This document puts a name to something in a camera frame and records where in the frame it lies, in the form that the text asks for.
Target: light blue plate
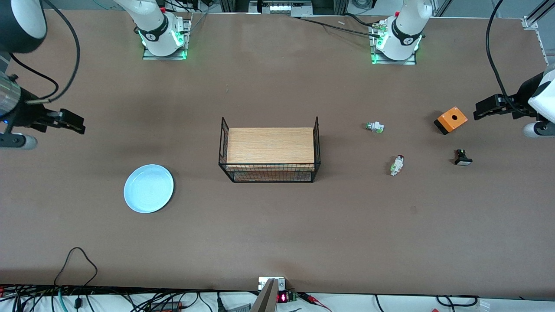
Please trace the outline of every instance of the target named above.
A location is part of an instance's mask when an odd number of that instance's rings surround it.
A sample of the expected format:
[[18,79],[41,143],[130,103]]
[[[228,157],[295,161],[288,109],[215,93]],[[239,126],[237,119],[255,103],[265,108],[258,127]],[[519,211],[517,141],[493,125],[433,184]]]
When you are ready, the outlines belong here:
[[135,170],[123,188],[127,205],[138,213],[152,213],[165,206],[173,194],[173,177],[161,165],[144,165]]

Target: digital display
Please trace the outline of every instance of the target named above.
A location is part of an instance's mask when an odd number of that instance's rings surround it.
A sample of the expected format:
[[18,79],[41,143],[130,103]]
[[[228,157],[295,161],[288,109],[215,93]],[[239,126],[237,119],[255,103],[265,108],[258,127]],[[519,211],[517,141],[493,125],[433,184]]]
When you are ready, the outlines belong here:
[[286,302],[289,302],[289,294],[288,294],[288,291],[280,291],[280,292],[277,294],[276,302],[277,302],[277,303],[286,303]]

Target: black wire basket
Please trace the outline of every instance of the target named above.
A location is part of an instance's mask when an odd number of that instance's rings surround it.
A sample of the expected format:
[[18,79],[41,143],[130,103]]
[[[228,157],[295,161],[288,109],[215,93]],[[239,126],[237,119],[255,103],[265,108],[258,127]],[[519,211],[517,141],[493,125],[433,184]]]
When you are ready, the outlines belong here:
[[221,119],[218,165],[234,183],[312,183],[320,168],[318,117],[312,129],[314,161],[309,163],[227,163],[229,127]]

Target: white connector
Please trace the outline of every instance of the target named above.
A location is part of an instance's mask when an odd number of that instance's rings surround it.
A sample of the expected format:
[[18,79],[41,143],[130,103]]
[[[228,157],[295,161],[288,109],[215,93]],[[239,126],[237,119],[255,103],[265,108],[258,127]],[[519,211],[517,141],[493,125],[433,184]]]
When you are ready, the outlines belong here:
[[395,162],[393,163],[393,165],[391,165],[390,168],[392,177],[394,177],[397,173],[399,173],[399,171],[401,171],[404,162],[405,157],[403,157],[403,155],[397,155],[397,158],[395,158]]
[[366,129],[375,133],[382,133],[384,131],[384,125],[379,122],[367,123]]

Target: green led light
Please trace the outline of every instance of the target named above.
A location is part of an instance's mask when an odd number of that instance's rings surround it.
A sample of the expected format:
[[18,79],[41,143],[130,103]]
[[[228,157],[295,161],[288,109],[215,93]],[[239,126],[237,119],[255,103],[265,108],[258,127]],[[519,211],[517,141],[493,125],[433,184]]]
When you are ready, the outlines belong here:
[[179,38],[178,38],[178,35],[175,33],[175,31],[171,31],[171,36],[174,37],[175,44],[177,44],[178,46],[183,45],[183,35],[182,34],[179,34]]
[[139,32],[139,37],[140,37],[140,40],[143,42],[143,45],[146,47],[147,44],[144,43],[144,37],[143,37],[143,35],[142,35],[140,32]]

